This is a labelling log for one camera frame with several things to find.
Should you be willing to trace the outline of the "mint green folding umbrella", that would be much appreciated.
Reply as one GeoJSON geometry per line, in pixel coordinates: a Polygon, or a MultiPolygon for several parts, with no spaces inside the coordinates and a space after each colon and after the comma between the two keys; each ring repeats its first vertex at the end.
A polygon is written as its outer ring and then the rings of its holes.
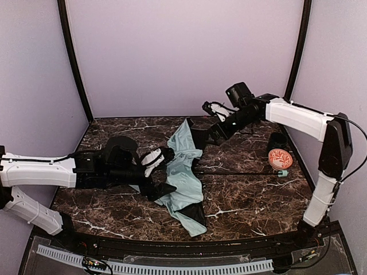
{"type": "Polygon", "coordinates": [[[193,167],[202,157],[204,149],[195,149],[191,128],[193,122],[186,118],[167,141],[167,147],[174,150],[175,157],[163,168],[167,175],[163,183],[175,186],[176,191],[153,202],[165,206],[188,234],[196,237],[207,232],[202,205],[202,183],[193,172],[193,167]]]}

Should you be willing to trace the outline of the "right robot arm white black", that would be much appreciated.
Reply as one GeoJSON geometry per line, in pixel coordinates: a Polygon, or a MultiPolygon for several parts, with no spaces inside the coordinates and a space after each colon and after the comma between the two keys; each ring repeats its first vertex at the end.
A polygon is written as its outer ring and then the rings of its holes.
{"type": "Polygon", "coordinates": [[[195,129],[190,121],[189,129],[194,144],[200,149],[208,144],[219,145],[231,138],[235,132],[258,120],[288,126],[322,142],[317,184],[294,237],[295,246],[306,246],[326,217],[340,185],[345,180],[343,173],[353,154],[348,117],[343,113],[334,116],[315,111],[271,94],[259,97],[249,95],[240,99],[235,107],[234,113],[227,115],[224,121],[218,121],[209,129],[195,129]]]}

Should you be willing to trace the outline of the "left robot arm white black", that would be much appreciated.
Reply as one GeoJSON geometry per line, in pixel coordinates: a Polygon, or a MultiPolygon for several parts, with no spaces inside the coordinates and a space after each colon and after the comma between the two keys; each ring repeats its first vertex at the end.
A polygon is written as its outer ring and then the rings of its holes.
{"type": "Polygon", "coordinates": [[[53,211],[26,195],[20,186],[58,186],[75,189],[107,189],[138,186],[149,201],[176,190],[167,183],[154,183],[156,170],[166,168],[175,153],[168,147],[139,156],[138,144],[126,136],[111,137],[99,150],[81,150],[60,158],[19,156],[1,147],[1,209],[43,229],[49,235],[74,232],[69,215],[53,211]]]}

